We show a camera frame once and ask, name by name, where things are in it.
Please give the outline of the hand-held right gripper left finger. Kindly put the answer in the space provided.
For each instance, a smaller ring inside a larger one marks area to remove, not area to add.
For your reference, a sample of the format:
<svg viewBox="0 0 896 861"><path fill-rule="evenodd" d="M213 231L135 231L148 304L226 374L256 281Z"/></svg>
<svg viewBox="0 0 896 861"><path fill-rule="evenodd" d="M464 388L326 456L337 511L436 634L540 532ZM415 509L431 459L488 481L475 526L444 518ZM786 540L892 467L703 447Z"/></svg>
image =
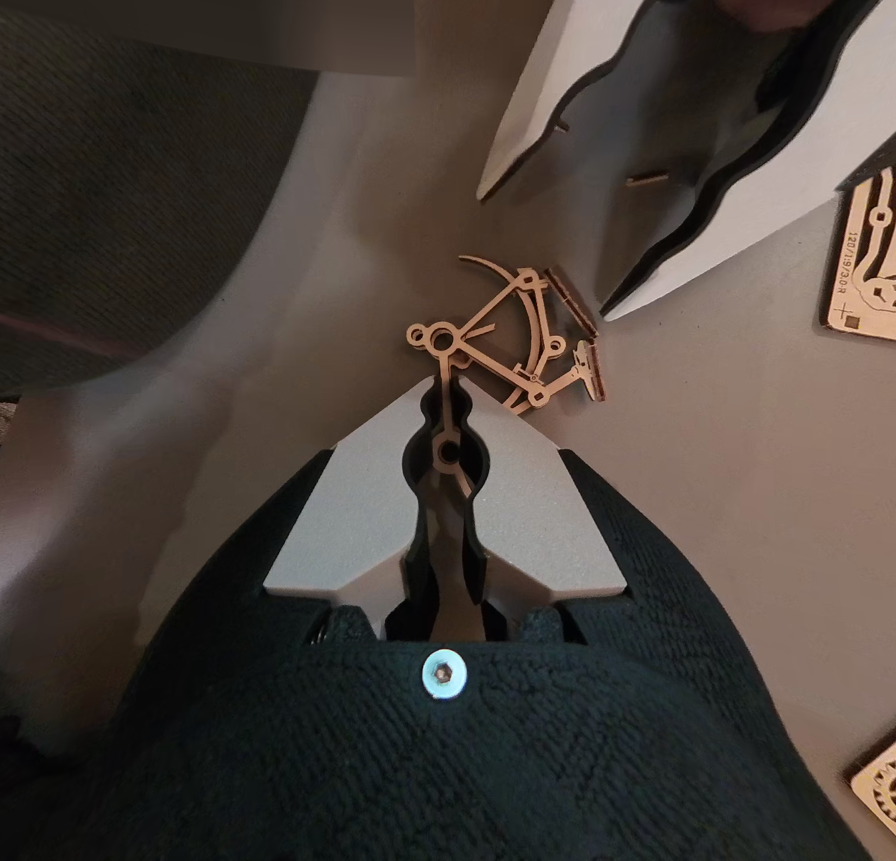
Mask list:
<svg viewBox="0 0 896 861"><path fill-rule="evenodd" d="M330 453L265 590L359 607L381 639L429 639L439 608L421 484L441 399L425 379Z"/></svg>

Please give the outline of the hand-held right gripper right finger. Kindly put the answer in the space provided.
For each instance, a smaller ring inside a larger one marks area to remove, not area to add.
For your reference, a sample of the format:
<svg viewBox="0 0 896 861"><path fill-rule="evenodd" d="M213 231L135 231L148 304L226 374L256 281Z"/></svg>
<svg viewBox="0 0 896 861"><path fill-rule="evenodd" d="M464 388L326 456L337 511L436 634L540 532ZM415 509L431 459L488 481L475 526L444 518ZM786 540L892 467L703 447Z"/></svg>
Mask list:
<svg viewBox="0 0 896 861"><path fill-rule="evenodd" d="M465 377L454 379L462 571L487 639L533 609L622 595L627 582L561 449Z"/></svg>

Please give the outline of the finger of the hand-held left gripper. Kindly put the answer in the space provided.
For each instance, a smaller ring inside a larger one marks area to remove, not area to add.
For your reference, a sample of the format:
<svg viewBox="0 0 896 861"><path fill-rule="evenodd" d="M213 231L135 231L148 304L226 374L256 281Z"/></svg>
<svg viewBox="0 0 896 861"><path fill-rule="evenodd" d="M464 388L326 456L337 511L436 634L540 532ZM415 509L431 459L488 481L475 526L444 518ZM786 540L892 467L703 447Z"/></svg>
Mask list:
<svg viewBox="0 0 896 861"><path fill-rule="evenodd" d="M485 203L554 134L573 99L608 78L646 119L650 93L686 64L692 0L553 0L513 89L476 188Z"/></svg>
<svg viewBox="0 0 896 861"><path fill-rule="evenodd" d="M685 220L603 303L624 317L823 205L894 135L895 0L836 0L758 93L756 142L702 184Z"/></svg>

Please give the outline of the wooden model frame assembly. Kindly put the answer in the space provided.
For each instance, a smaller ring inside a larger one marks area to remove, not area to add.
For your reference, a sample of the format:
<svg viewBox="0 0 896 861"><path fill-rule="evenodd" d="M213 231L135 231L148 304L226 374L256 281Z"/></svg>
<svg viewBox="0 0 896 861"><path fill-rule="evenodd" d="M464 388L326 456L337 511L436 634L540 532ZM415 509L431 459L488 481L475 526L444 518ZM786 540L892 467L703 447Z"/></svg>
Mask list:
<svg viewBox="0 0 896 861"><path fill-rule="evenodd" d="M461 462L461 415L454 411L453 399L457 374L474 364L506 383L511 392L501 406L513 416L545 407L554 396L577 383L594 402L605 402L608 396L599 361L597 322L560 268L539 271L523 267L512 273L474 255L461 255L459 259L491 270L503 280L503 288L461 326L447 320L412 324L406 339L412 348L428 353L438 363L441 414L433 429L433 463L441 474L453 477L462 496L469 499L474 482L469 467ZM549 291L555 293L581 332L575 345L552 326L547 313ZM496 330L490 317L511 297L521 303L530 335L528 355L513 366L475 344L476 339Z"/></svg>

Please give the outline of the wooden parts sheet with cutouts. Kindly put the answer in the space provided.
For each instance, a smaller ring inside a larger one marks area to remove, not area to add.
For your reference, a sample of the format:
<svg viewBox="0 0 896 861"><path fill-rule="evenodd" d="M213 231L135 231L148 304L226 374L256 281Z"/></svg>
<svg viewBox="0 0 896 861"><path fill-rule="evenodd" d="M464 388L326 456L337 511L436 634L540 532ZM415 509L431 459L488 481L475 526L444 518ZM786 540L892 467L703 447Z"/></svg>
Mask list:
<svg viewBox="0 0 896 861"><path fill-rule="evenodd" d="M846 195L834 234L823 327L850 336L895 341L894 167Z"/></svg>

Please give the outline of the wooden parts sheet with gear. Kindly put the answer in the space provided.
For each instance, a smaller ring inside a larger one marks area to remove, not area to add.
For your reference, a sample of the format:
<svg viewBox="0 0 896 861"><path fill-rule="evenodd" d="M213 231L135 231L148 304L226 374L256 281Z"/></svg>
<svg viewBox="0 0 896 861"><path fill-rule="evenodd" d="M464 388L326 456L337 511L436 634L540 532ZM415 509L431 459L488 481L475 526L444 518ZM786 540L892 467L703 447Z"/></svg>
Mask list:
<svg viewBox="0 0 896 861"><path fill-rule="evenodd" d="M895 743L891 743L849 780L854 796L891 833L895 833Z"/></svg>

